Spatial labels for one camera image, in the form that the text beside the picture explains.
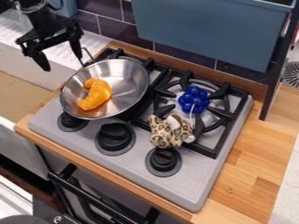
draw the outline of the leopard print toy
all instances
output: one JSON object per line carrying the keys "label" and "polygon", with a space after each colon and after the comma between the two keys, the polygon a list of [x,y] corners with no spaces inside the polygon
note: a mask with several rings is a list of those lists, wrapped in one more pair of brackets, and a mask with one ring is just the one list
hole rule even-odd
{"label": "leopard print toy", "polygon": [[166,120],[151,115],[149,126],[152,133],[149,140],[157,148],[179,147],[183,142],[191,143],[195,140],[192,126],[179,115],[170,115]]}

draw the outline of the blue bin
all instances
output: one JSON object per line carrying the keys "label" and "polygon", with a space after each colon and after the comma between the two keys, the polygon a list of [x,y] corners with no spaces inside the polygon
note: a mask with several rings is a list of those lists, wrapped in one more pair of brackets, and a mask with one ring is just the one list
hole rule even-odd
{"label": "blue bin", "polygon": [[140,38],[263,73],[295,3],[132,0]]}
{"label": "blue bin", "polygon": [[[66,18],[72,17],[77,13],[77,0],[63,0],[64,6],[61,10],[55,11],[60,16],[64,16]],[[60,0],[47,0],[49,4],[52,6],[59,8]]]}

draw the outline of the stove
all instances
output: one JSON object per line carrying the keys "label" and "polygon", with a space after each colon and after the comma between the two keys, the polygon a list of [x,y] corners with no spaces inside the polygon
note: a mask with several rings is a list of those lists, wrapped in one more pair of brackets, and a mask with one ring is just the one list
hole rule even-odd
{"label": "stove", "polygon": [[[185,209],[197,212],[239,135],[254,104],[251,95],[231,87],[127,55],[122,49],[107,49],[96,61],[123,58],[142,63],[150,85],[144,97],[116,117],[82,121],[64,113],[59,96],[47,103],[30,121],[29,128],[67,147],[126,179],[143,186]],[[209,106],[195,115],[193,143],[177,149],[154,149],[150,143],[149,117],[164,119],[181,111],[177,98],[189,86],[206,90]]]}

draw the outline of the tile wall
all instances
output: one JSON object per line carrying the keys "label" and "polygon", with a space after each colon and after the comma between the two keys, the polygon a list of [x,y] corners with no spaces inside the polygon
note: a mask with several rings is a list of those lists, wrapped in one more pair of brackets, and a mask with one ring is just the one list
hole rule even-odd
{"label": "tile wall", "polygon": [[75,16],[83,29],[100,35],[118,39],[132,45],[187,60],[204,67],[237,75],[263,84],[270,82],[270,76],[253,70],[235,66],[196,53],[153,43],[138,37],[131,2],[127,0],[77,0],[79,12]]}

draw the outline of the frying pan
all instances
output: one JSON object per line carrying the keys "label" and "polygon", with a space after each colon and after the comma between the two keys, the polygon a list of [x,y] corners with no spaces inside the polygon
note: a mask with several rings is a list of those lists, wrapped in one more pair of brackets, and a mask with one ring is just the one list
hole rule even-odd
{"label": "frying pan", "polygon": [[[98,77],[112,88],[112,97],[98,108],[85,111],[78,100],[85,98],[85,81]],[[106,59],[85,67],[67,81],[60,94],[60,102],[67,114],[85,120],[116,116],[138,103],[146,93],[150,78],[146,69],[129,59]]]}

